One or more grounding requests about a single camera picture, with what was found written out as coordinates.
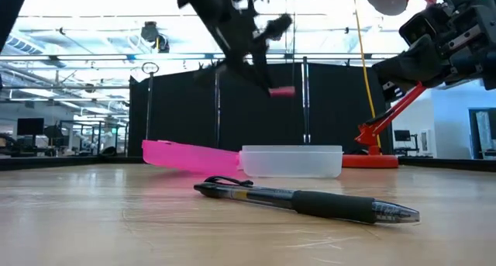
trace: pen clip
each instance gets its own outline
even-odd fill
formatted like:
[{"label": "pen clip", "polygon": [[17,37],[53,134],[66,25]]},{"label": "pen clip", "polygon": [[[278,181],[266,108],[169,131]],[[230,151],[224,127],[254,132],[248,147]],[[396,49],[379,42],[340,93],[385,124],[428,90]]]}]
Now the pen clip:
[{"label": "pen clip", "polygon": [[236,180],[235,178],[224,177],[224,176],[211,176],[211,177],[206,178],[205,179],[205,182],[211,182],[211,183],[214,183],[214,184],[224,185],[223,183],[220,182],[221,180],[230,181],[233,184],[244,186],[244,187],[251,187],[251,186],[253,186],[253,182],[250,181],[250,180],[239,181],[239,180]]}]

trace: desk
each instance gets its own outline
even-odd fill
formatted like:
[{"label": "desk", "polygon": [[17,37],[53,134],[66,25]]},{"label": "desk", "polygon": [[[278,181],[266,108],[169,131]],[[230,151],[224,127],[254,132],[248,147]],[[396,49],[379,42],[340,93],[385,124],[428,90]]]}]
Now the desk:
[{"label": "desk", "polygon": [[0,172],[2,265],[494,265],[496,174],[349,170],[258,185],[369,195],[422,222],[368,226],[207,199],[205,176],[148,165]]}]

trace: pen grip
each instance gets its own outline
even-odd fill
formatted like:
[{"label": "pen grip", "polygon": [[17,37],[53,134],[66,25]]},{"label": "pen grip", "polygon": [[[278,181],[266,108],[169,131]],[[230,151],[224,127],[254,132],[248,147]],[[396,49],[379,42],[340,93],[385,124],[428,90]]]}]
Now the pen grip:
[{"label": "pen grip", "polygon": [[375,223],[375,214],[372,210],[374,200],[370,197],[296,191],[291,204],[296,212],[305,215]]}]

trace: black backdrop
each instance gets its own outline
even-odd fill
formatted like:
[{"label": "black backdrop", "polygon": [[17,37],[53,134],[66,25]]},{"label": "black backdrop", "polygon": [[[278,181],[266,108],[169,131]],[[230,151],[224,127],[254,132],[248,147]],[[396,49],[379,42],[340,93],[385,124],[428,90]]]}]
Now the black backdrop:
[{"label": "black backdrop", "polygon": [[[129,156],[143,155],[149,81],[130,88]],[[193,72],[155,77],[151,114],[150,140],[215,146],[214,89],[195,85]]]},{"label": "black backdrop", "polygon": [[269,98],[259,88],[221,75],[220,138],[223,150],[243,145],[303,144],[301,64],[272,64],[270,76],[276,87],[294,85],[293,98]]},{"label": "black backdrop", "polygon": [[[382,87],[367,69],[376,116],[386,111]],[[354,141],[358,126],[372,118],[362,67],[308,64],[310,135],[314,145],[343,145],[345,152],[365,147]],[[391,153],[391,130],[381,134],[382,151]]]},{"label": "black backdrop", "polygon": [[[277,86],[294,85],[294,98],[268,98],[250,84],[225,73],[220,76],[219,148],[240,150],[242,145],[303,144],[304,115],[301,64],[272,64]],[[369,71],[376,115],[385,111],[381,87]],[[312,144],[343,145],[357,150],[358,125],[371,118],[363,68],[308,64],[309,130]],[[146,133],[148,80],[131,85],[129,156],[142,156]],[[199,88],[193,73],[155,77],[151,140],[172,140],[215,147],[215,90]],[[381,134],[383,152],[391,152],[391,130]]]}]

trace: ceiling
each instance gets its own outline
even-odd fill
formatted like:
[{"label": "ceiling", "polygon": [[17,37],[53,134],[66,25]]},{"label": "ceiling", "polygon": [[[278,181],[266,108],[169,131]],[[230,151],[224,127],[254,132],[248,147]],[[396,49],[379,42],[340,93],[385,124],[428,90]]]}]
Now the ceiling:
[{"label": "ceiling", "polygon": [[[294,19],[294,27],[280,41],[270,43],[272,53],[308,56],[360,53],[353,0],[269,1],[256,3],[260,28],[284,12],[292,14]],[[411,0],[407,10],[399,16],[382,16],[367,0],[356,1],[364,53],[396,54],[407,48],[397,30],[425,8],[423,0]],[[140,37],[141,27],[148,21],[157,22],[160,33],[169,40],[171,54],[221,53],[192,8],[178,9],[176,0],[26,0],[2,54],[152,54],[151,45]],[[195,70],[199,62],[210,63],[210,60],[154,62],[160,66],[159,74],[169,74]],[[141,71],[142,63],[138,60],[68,60],[54,65],[53,62],[17,61],[0,62],[4,66],[0,68],[4,82],[12,81],[12,85],[127,85],[130,75],[137,79],[147,76]],[[32,81],[17,73],[19,71],[12,73],[13,67],[43,80]],[[65,90],[64,96],[128,98],[129,91],[97,90],[88,95],[84,91]],[[117,110],[125,112],[126,107],[123,105]]]}]

